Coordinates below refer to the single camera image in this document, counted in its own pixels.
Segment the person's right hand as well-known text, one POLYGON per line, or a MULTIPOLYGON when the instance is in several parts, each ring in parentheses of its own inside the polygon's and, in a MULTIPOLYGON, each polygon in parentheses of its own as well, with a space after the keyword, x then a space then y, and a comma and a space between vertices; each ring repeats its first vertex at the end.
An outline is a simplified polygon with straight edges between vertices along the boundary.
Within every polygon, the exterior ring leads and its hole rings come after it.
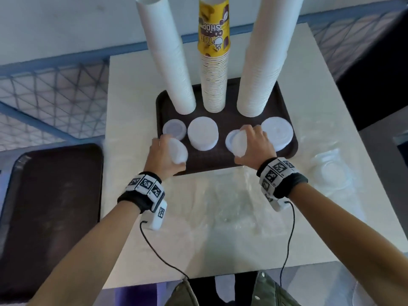
POLYGON ((252 165, 244 165, 254 170, 259 170, 266 160, 277 158, 277 153, 260 125, 252 127, 243 125, 241 130, 247 134, 247 150, 245 155, 252 158, 252 165))

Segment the person's right forearm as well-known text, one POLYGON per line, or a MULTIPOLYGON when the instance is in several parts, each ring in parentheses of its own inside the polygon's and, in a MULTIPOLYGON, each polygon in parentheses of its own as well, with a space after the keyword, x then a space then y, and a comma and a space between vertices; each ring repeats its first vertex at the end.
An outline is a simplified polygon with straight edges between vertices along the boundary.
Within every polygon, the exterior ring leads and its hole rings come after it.
POLYGON ((377 306, 408 306, 408 258, 398 248, 307 183, 289 198, 377 306))

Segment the person's left forearm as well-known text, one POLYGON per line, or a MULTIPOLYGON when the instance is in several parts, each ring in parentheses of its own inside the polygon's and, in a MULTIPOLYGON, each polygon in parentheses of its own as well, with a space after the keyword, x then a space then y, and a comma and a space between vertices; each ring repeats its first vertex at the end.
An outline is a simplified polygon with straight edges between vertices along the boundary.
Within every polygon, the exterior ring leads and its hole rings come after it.
POLYGON ((140 215, 118 203, 57 264, 27 306, 92 306, 140 215))

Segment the brown plastic tray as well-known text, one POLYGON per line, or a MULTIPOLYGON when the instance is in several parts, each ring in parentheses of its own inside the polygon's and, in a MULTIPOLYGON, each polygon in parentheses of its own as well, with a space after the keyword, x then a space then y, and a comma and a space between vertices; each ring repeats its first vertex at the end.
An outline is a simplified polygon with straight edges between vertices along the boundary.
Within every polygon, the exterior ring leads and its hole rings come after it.
POLYGON ((196 98, 196 109, 188 115, 181 115, 176 112, 170 97, 166 90, 159 93, 156 98, 156 119, 157 134, 161 135, 163 126, 171 119, 181 120, 186 127, 197 117, 209 117, 213 119, 218 126, 219 139, 215 147, 208 151, 199 151, 192 147, 187 135, 181 140, 188 151, 186 170, 177 175, 200 173, 204 171, 227 169, 237 167, 234 162, 234 155, 225 144, 228 133, 232 130, 240 129, 245 124, 252 126, 260 125, 264 120, 270 117, 280 117, 287 120, 290 124, 288 110, 286 108, 279 84, 276 83, 268 99, 265 109, 261 115, 248 118, 241 115, 237 110, 237 97, 240 85, 240 78, 228 79, 225 108, 219 113, 208 112, 203 105, 201 94, 201 84, 193 85, 193 92, 196 98))

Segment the right wrist marker tracker band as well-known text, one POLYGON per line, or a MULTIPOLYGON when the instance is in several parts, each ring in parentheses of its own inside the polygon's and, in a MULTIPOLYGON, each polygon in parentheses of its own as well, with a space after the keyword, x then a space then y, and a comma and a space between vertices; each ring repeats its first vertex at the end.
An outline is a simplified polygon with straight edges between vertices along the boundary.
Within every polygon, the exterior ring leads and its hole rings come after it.
POLYGON ((261 192, 273 208, 280 212, 292 203, 288 195, 298 184, 309 180, 286 158, 275 157, 266 160, 258 169, 261 192))

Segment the left wrist marker tracker band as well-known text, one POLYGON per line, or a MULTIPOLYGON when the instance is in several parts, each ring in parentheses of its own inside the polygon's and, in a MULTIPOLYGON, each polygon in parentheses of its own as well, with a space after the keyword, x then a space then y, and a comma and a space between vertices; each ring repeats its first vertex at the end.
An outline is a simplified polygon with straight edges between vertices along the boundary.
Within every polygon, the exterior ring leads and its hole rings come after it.
POLYGON ((140 210, 141 222, 149 230, 158 231, 162 227, 168 204, 162 182, 152 173, 135 176, 118 197, 117 203, 131 202, 140 210))

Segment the clear plastic wrap sheet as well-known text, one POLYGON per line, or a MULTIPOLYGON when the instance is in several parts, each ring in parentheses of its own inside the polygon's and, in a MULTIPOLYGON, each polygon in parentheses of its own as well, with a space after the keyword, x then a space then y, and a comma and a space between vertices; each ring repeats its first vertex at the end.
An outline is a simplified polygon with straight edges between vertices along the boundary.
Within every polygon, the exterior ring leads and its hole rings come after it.
POLYGON ((249 231, 272 237, 288 225, 263 196, 250 169, 230 168, 175 177, 171 207, 193 230, 249 231))

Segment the large white lid stack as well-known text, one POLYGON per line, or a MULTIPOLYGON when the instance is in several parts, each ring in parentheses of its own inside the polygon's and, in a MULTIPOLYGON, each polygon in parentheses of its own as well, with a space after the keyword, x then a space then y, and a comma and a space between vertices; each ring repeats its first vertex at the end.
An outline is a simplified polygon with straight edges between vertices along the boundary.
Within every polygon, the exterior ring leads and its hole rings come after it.
POLYGON ((261 128, 267 133, 268 140, 276 152, 284 149, 293 139, 292 125, 284 118, 270 117, 264 120, 261 128))

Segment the clear plastic bag of lids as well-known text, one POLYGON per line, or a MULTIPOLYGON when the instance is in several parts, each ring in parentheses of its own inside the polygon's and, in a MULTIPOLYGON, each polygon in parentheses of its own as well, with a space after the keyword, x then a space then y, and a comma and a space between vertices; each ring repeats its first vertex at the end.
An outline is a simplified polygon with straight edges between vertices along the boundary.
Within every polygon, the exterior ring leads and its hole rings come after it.
POLYGON ((311 158, 309 177, 313 187, 326 196, 338 192, 356 192, 352 171, 335 148, 319 153, 311 158))

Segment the stack of yellow printed cups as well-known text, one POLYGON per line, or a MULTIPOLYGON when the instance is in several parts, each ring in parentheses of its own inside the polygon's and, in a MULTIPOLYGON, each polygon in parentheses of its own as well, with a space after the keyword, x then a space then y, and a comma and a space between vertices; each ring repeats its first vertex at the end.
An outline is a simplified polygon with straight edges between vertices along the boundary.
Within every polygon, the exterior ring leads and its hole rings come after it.
POLYGON ((199 0, 198 43, 203 105, 210 113, 226 105, 231 47, 229 0, 199 0))

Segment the wide stack of white cups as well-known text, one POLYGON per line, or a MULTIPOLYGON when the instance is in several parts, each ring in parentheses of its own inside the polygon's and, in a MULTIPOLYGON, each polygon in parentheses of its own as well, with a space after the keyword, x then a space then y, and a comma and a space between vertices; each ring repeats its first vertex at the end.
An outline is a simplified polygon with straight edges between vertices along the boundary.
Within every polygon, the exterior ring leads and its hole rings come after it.
POLYGON ((237 109, 260 115, 287 57, 304 0, 261 0, 253 25, 239 85, 237 109))

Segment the person's olive trousers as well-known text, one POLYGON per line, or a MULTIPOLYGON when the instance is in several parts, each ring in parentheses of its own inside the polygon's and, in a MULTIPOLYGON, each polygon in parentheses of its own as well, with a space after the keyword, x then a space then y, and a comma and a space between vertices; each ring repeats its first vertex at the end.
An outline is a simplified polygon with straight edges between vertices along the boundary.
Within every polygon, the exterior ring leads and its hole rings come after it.
POLYGON ((216 290, 215 276, 183 279, 164 306, 301 306, 265 271, 234 274, 232 301, 225 302, 216 290))

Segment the dark empty tray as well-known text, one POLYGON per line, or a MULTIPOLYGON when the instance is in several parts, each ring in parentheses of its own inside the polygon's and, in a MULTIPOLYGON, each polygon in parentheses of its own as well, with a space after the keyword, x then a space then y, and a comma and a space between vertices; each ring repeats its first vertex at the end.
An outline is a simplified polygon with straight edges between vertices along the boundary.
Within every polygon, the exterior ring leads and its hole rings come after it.
POLYGON ((104 155, 95 143, 24 153, 0 213, 0 304, 26 303, 98 222, 104 155))

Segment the blue metal mesh railing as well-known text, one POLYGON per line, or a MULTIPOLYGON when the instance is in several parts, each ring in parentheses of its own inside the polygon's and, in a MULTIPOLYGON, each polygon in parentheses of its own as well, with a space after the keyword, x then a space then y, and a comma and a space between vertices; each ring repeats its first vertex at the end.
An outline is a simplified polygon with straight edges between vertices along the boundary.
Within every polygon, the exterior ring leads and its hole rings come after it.
MULTIPOLYGON (((334 80, 408 10, 408 0, 301 15, 334 80)), ((145 42, 0 66, 0 152, 105 134, 112 56, 145 42)))

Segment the black furniture panel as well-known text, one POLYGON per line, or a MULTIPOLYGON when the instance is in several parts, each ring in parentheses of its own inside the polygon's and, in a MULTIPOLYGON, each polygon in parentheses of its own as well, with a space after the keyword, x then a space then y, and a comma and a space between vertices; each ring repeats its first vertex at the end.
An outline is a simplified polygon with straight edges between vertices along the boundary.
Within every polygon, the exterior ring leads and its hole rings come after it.
POLYGON ((358 131, 408 106, 408 10, 336 85, 358 131))

